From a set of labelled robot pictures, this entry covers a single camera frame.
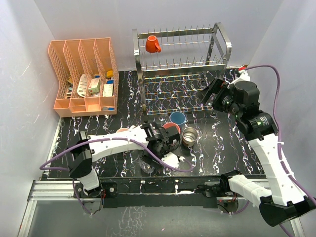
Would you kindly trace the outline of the clear glass cup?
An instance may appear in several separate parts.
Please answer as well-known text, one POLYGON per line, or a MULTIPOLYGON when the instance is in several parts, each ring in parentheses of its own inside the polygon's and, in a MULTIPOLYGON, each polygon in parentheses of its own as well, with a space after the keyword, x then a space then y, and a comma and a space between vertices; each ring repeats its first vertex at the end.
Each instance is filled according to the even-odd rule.
POLYGON ((152 174, 155 170, 154 162, 147 156, 140 157, 139 159, 139 165, 144 173, 146 174, 152 174))

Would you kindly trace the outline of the dusty pink tumbler cup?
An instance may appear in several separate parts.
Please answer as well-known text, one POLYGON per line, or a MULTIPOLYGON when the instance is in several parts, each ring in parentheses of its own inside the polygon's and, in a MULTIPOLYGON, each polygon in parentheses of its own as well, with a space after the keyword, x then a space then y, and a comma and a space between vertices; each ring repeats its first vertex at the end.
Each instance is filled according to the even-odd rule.
POLYGON ((173 123, 173 122, 165 123, 162 127, 163 127, 164 129, 168 129, 168 128, 174 127, 174 128, 177 129, 178 133, 181 134, 181 129, 180 129, 180 127, 179 127, 177 124, 173 123))

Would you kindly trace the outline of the light pink mug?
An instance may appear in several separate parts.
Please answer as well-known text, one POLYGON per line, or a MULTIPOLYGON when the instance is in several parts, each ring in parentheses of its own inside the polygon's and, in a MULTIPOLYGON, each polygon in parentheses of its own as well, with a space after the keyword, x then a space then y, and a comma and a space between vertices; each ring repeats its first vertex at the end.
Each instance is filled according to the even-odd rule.
POLYGON ((123 128, 120 128, 116 131, 116 133, 120 133, 120 132, 125 132, 125 131, 131 131, 135 128, 136 126, 132 125, 130 128, 126 128, 126 127, 123 127, 123 128))

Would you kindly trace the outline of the light blue plastic cup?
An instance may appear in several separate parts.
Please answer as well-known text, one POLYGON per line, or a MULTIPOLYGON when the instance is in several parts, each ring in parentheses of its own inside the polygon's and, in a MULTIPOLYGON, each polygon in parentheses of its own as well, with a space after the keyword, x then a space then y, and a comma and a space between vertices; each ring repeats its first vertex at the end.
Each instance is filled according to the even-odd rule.
POLYGON ((170 121, 172 123, 177 124, 180 129, 182 129, 185 126, 186 116, 184 113, 180 111, 175 111, 170 114, 169 118, 170 121))

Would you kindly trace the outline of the cream steel tumbler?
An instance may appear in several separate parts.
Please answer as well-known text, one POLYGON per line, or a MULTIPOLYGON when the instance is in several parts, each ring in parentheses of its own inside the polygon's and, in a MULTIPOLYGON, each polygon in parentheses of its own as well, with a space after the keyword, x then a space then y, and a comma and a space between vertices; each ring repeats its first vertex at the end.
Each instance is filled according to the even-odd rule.
POLYGON ((185 147, 192 147, 198 139, 198 131, 193 127, 187 127, 182 132, 182 144, 185 147))

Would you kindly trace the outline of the orange mug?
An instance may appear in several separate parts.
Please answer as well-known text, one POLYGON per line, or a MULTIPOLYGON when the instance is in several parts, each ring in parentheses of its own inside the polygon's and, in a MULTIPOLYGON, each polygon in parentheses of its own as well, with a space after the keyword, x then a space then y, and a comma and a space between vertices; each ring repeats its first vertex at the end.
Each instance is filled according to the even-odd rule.
POLYGON ((160 53, 161 47, 156 36, 150 35, 147 38, 145 50, 149 53, 160 53))

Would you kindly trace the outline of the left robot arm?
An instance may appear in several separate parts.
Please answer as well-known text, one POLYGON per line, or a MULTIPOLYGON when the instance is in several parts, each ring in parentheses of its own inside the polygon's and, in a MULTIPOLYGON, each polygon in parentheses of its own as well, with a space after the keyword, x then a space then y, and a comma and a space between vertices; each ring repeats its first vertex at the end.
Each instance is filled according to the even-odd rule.
POLYGON ((77 147, 66 156, 69 175, 82 184, 81 191, 89 197, 97 197, 103 191, 93 162, 106 156, 133 150, 142 150, 141 168, 151 173, 161 167, 161 162, 176 160, 173 153, 180 144, 180 128, 177 125, 145 123, 135 128, 113 134, 88 136, 79 134, 77 147))

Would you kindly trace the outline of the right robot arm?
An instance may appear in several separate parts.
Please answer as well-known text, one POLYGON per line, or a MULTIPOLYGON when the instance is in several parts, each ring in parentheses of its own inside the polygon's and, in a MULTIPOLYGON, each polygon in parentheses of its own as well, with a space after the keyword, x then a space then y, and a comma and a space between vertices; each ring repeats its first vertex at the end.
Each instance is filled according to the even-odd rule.
POLYGON ((203 188, 226 196, 242 195, 259 208, 263 219, 272 227, 314 210, 315 198, 308 197, 284 171, 288 163, 279 158, 278 129, 272 116, 259 109, 257 85, 246 80, 227 83, 214 79, 197 93, 197 98, 205 105, 212 94, 215 95, 212 108, 235 117, 239 131, 259 158, 270 188, 250 181, 238 170, 222 174, 219 184, 203 188))

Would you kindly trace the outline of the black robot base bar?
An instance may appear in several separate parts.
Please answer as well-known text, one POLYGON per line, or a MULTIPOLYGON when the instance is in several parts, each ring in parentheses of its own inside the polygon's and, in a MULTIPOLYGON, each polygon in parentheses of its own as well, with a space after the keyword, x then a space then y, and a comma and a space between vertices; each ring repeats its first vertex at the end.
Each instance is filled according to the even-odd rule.
POLYGON ((86 191, 81 183, 74 197, 97 200, 102 208, 199 206, 217 208, 219 204, 236 211, 241 195, 219 190, 219 176, 172 176, 102 178, 101 187, 86 191))

